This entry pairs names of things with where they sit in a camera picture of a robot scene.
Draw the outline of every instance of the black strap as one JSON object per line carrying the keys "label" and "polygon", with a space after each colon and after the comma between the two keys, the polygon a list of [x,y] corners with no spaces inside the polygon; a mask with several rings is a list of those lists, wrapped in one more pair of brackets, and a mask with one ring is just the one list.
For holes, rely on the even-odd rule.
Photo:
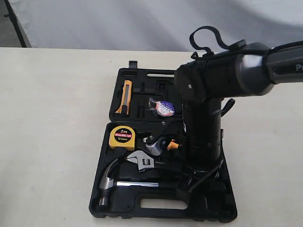
{"label": "black strap", "polygon": [[220,32],[218,31],[218,29],[216,29],[215,27],[212,27],[212,26],[202,26],[202,27],[199,27],[196,31],[194,31],[190,36],[189,36],[189,42],[191,44],[191,46],[193,48],[195,48],[196,50],[204,50],[206,51],[207,54],[213,54],[212,50],[207,47],[207,46],[204,46],[204,47],[201,47],[199,45],[197,45],[197,43],[195,42],[195,39],[194,39],[194,35],[197,31],[200,31],[200,30],[203,30],[203,29],[206,29],[206,30],[210,30],[214,33],[214,36],[217,40],[217,43],[218,45],[222,48],[222,49],[225,49],[225,50],[229,50],[229,47],[228,45],[226,45],[222,38],[221,38],[221,35],[220,35]]}

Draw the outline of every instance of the white wall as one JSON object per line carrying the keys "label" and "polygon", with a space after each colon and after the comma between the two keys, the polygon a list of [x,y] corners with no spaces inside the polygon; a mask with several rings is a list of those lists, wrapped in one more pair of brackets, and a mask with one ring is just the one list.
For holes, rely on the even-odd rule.
{"label": "white wall", "polygon": [[[10,0],[33,47],[192,51],[199,26],[227,44],[303,40],[302,0]],[[210,32],[201,45],[219,51]]]}

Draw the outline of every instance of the hammer head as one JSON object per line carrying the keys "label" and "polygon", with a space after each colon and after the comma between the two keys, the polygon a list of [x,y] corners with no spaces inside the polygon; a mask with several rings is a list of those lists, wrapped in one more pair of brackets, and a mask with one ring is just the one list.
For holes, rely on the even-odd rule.
{"label": "hammer head", "polygon": [[109,178],[108,173],[110,172],[111,168],[117,161],[118,161],[118,158],[116,158],[114,161],[112,161],[108,165],[108,167],[105,169],[105,171],[102,175],[100,185],[99,185],[99,189],[101,190],[101,198],[99,201],[100,206],[108,205],[108,200],[109,200],[109,196],[110,196],[110,193],[109,193],[110,188],[114,187],[114,179]]}

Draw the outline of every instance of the tape measure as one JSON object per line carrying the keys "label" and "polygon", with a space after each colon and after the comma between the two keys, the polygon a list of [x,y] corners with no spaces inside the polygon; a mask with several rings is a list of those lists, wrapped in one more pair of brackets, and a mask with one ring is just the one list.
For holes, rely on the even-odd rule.
{"label": "tape measure", "polygon": [[134,150],[135,133],[131,127],[121,125],[115,127],[109,136],[109,147],[123,147],[127,150]]}

